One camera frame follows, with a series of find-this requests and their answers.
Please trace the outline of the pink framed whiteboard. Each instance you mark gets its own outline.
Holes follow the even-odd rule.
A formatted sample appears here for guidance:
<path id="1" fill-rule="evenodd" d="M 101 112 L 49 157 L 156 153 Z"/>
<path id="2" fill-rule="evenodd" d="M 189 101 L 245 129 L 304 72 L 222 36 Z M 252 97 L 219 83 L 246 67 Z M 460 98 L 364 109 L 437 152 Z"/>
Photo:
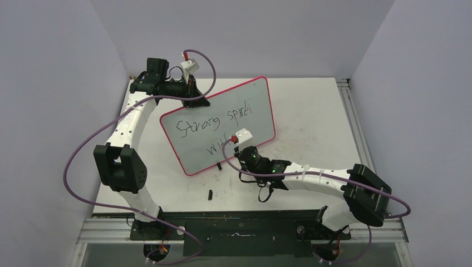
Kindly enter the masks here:
<path id="1" fill-rule="evenodd" d="M 223 162 L 222 144 L 247 129 L 253 145 L 276 136 L 268 80 L 257 77 L 209 96 L 208 107 L 178 108 L 163 114 L 160 124 L 187 176 Z"/>

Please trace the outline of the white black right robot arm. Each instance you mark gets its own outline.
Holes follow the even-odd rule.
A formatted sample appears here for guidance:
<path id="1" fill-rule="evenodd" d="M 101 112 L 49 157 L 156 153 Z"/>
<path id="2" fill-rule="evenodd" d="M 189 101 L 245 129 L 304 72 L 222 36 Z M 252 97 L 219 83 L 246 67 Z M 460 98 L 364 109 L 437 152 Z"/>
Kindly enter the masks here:
<path id="1" fill-rule="evenodd" d="M 391 188 L 363 164 L 343 170 L 318 169 L 287 160 L 270 160 L 262 157 L 255 146 L 243 150 L 236 147 L 234 156 L 241 169 L 253 173 L 255 182 L 267 186 L 270 193 L 275 189 L 307 190 L 341 199 L 341 203 L 325 206 L 319 212 L 314 228 L 322 238 L 354 223 L 374 227 L 384 223 L 389 198 L 380 193 L 390 194 Z"/>

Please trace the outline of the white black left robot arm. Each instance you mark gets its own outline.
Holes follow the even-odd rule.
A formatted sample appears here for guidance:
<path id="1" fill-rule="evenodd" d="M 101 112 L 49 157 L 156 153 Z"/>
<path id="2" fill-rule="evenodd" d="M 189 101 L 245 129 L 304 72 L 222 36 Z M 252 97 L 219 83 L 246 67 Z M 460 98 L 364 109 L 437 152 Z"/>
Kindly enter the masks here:
<path id="1" fill-rule="evenodd" d="M 167 76 L 167 60 L 148 58 L 146 65 L 146 71 L 129 84 L 124 117 L 119 119 L 106 143 L 95 147 L 94 159 L 101 182 L 135 209 L 136 220 L 145 223 L 145 234 L 157 240 L 164 236 L 166 224 L 157 219 L 161 207 L 145 187 L 148 172 L 136 149 L 148 119 L 159 103 L 159 99 L 150 100 L 149 97 L 179 97 L 185 108 L 208 107 L 210 103 L 196 86 L 193 73 L 199 66 L 195 59 L 187 57 L 181 63 L 179 80 Z"/>

